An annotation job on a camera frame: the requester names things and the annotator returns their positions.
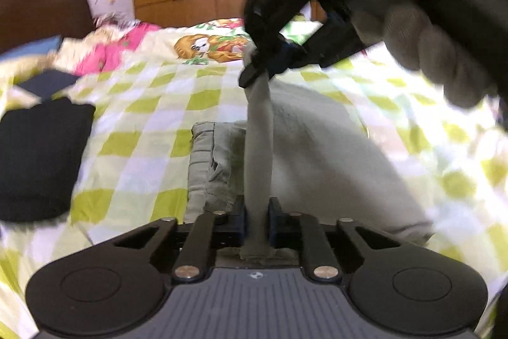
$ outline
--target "dark brown headboard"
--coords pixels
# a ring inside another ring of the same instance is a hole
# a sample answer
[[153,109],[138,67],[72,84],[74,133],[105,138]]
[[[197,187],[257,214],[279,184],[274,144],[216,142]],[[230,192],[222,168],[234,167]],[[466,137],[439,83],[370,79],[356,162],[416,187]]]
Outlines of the dark brown headboard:
[[87,0],[0,0],[0,54],[24,43],[94,30]]

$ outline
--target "metal screw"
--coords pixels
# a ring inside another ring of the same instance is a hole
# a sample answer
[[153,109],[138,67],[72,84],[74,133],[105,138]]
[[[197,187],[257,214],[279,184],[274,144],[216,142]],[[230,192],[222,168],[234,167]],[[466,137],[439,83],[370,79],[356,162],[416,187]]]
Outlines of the metal screw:
[[180,279],[192,279],[199,276],[199,269],[195,266],[180,266],[175,269],[175,276]]
[[314,276],[320,279],[331,279],[339,274],[339,270],[333,266],[319,266],[314,269]]

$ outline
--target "green and white checkered fabric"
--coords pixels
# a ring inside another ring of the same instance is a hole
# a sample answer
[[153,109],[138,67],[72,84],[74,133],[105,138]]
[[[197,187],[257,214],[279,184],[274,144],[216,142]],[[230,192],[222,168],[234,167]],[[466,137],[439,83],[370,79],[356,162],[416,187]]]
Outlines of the green and white checkered fabric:
[[[294,22],[284,34],[302,42],[316,27]],[[127,53],[121,68],[83,77],[67,92],[96,105],[92,134],[68,217],[0,225],[1,338],[36,332],[23,293],[41,266],[151,220],[182,220],[190,129],[201,121],[246,118],[241,61],[179,63],[164,52],[175,32],[185,30],[153,33],[151,47]],[[383,46],[325,71],[306,67],[280,78],[346,106],[434,219],[428,246],[476,268],[493,298],[508,271],[508,137],[494,126],[486,104],[469,112],[449,107],[438,89],[397,67]],[[482,335],[490,321],[487,315]]]

